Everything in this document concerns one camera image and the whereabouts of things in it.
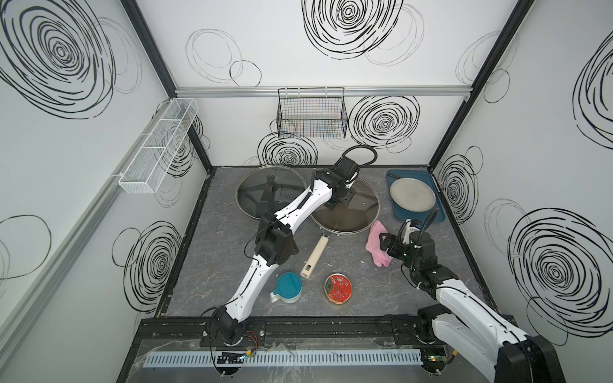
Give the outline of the grey round plate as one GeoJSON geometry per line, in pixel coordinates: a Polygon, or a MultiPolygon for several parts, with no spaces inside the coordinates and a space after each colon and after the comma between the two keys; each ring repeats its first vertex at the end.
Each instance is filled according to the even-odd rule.
{"type": "Polygon", "coordinates": [[[436,204],[436,196],[430,186],[421,180],[400,178],[390,186],[392,201],[409,212],[427,212],[436,204]]]}

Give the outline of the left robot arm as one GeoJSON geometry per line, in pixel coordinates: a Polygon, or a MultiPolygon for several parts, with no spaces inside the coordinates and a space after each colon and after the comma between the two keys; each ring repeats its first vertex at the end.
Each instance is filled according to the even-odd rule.
{"type": "Polygon", "coordinates": [[[310,185],[286,207],[265,212],[255,233],[255,249],[246,275],[230,300],[216,308],[212,321],[224,342],[234,345],[244,333],[244,322],[251,316],[255,300],[273,271],[299,249],[294,234],[318,208],[348,204],[354,195],[353,183],[360,165],[347,156],[329,168],[314,170],[310,185]]]}

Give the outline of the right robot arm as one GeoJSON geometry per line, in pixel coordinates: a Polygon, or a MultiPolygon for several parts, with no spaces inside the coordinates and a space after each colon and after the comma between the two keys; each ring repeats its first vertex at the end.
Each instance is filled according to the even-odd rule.
{"type": "Polygon", "coordinates": [[[490,382],[565,380],[554,345],[516,327],[474,295],[439,263],[425,229],[412,231],[407,240],[392,233],[378,239],[383,252],[407,267],[410,282],[436,300],[418,311],[418,338],[453,347],[490,382]]]}

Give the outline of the pink cloth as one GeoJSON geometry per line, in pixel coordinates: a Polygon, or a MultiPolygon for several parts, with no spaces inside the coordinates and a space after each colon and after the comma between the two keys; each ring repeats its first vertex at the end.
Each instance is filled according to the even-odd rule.
{"type": "Polygon", "coordinates": [[[388,231],[379,220],[375,221],[370,227],[365,249],[371,254],[376,267],[388,267],[393,259],[381,249],[381,240],[379,236],[387,233],[388,231]]]}

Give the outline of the teal lidded cup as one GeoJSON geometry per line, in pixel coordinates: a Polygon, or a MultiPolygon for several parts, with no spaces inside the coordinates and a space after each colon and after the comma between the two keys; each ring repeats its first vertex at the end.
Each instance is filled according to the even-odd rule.
{"type": "Polygon", "coordinates": [[[276,283],[276,288],[270,293],[272,303],[281,301],[283,303],[296,303],[302,294],[302,279],[293,272],[282,274],[276,283]]]}

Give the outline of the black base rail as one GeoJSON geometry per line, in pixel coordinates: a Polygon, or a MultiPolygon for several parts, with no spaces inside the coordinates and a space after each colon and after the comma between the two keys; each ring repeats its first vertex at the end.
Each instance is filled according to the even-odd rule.
{"type": "Polygon", "coordinates": [[[245,336],[260,346],[281,339],[308,338],[391,338],[399,345],[439,344],[425,319],[408,314],[351,317],[251,317],[238,325],[234,335],[223,335],[222,325],[209,317],[145,319],[136,340],[189,340],[223,346],[245,336]]]}

